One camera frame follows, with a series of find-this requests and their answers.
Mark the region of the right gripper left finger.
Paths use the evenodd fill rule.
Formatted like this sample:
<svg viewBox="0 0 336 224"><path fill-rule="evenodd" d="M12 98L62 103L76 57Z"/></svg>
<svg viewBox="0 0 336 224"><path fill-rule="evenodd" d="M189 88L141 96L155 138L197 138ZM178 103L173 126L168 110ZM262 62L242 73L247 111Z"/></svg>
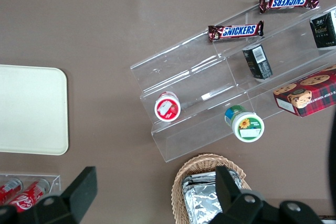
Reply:
<svg viewBox="0 0 336 224"><path fill-rule="evenodd" d="M61 193L42 199L26 223L80 223L98 193L97 169L87 166Z"/></svg>

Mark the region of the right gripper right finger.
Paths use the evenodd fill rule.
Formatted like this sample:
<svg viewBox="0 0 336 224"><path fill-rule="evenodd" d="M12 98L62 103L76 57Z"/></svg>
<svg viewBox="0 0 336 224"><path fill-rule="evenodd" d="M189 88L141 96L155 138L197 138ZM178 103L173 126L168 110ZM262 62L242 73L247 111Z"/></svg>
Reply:
<svg viewBox="0 0 336 224"><path fill-rule="evenodd" d="M279 210L250 190L241 192L225 166L217 166L216 195L222 212L210 223L278 223Z"/></svg>

